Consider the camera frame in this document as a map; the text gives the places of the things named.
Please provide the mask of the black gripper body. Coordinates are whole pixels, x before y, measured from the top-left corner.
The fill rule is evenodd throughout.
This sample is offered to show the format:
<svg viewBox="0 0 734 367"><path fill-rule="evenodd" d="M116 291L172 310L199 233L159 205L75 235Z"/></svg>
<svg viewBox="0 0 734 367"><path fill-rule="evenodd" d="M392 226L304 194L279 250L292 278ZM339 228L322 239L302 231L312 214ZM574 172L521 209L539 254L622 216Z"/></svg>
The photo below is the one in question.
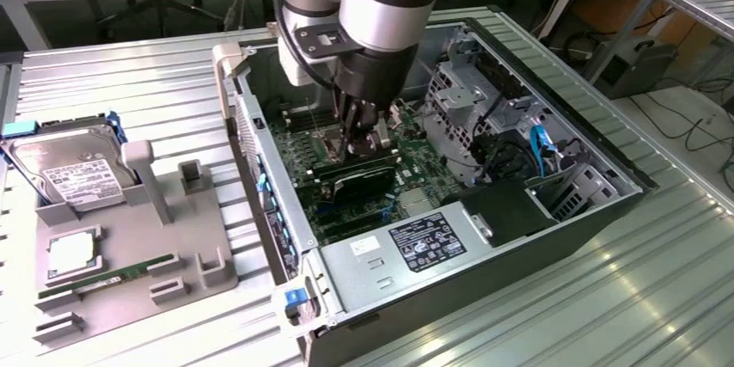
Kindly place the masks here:
<svg viewBox="0 0 734 367"><path fill-rule="evenodd" d="M364 48L338 56L335 108L347 110L352 101L366 101L386 110L403 90L418 45L399 52L378 52Z"/></svg>

